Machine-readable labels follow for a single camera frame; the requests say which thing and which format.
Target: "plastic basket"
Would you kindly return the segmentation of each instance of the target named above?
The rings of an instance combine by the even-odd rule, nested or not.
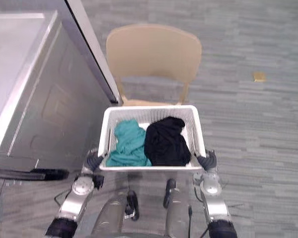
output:
[[[158,106],[158,107],[111,107],[105,111],[101,129],[98,156],[116,148],[114,129],[123,120],[136,119],[139,126],[146,129],[151,123],[172,116],[181,118],[185,122],[181,134],[193,154],[194,150],[205,156],[201,124],[198,110],[194,106]],[[152,167],[107,167],[105,158],[99,168],[104,171],[183,171],[200,170],[197,159],[191,156],[186,166],[152,166]]]

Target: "chair backrest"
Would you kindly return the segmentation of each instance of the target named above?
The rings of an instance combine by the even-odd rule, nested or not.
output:
[[[186,84],[195,79],[202,55],[196,36],[156,24],[116,28],[106,48],[114,77],[162,76]]]

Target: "towel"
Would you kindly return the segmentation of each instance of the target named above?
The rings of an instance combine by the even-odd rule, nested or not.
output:
[[[182,119],[167,117],[147,128],[145,155],[152,166],[185,166],[191,153],[181,135],[185,123]]]
[[[118,140],[116,150],[110,152],[106,166],[151,166],[144,153],[146,131],[135,119],[118,123],[115,136]]]

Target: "small yellow object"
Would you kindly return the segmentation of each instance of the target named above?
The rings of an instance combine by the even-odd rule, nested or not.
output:
[[[263,72],[253,73],[254,82],[266,82],[266,75]]]

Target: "stainless steel appliance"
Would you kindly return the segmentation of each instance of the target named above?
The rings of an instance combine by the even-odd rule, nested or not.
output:
[[[81,168],[110,105],[56,11],[0,13],[0,168]]]

